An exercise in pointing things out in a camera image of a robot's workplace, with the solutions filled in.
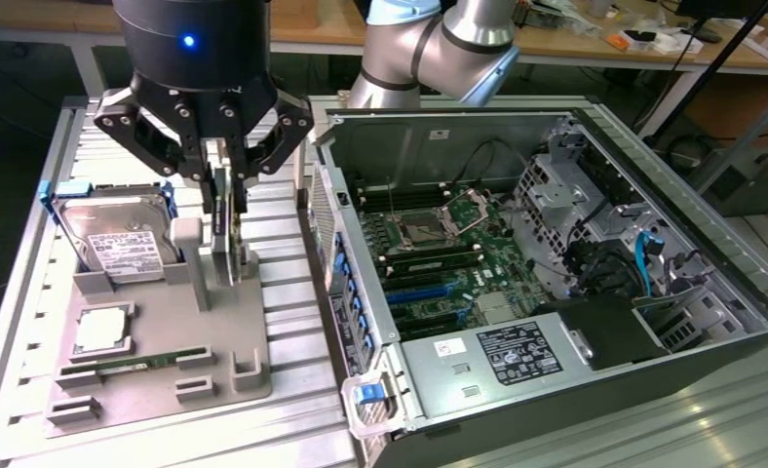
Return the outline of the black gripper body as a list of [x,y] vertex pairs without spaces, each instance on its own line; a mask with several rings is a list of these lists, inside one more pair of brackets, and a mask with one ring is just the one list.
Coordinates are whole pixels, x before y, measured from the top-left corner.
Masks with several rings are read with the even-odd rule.
[[248,133],[272,109],[265,1],[115,1],[137,104],[177,129]]

